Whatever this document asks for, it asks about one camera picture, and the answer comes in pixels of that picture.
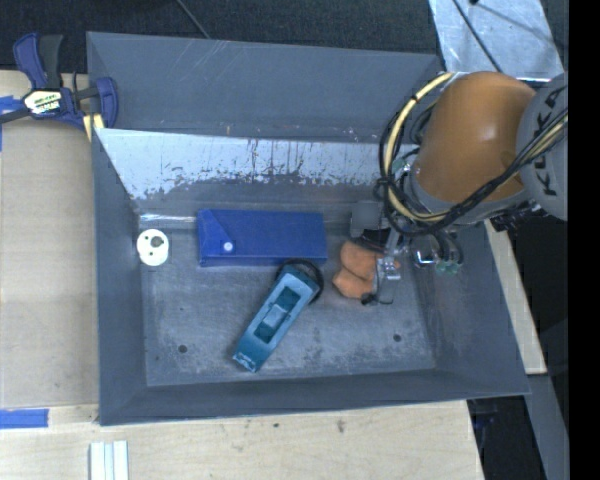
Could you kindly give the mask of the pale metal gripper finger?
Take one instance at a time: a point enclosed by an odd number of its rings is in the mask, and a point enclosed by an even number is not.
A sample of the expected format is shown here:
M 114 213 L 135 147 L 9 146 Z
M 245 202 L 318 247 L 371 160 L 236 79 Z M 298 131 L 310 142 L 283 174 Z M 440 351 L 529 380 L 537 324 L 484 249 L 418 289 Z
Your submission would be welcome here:
M 374 298 L 379 304 L 392 304 L 401 281 L 400 266 L 393 257 L 382 257 L 376 261 Z

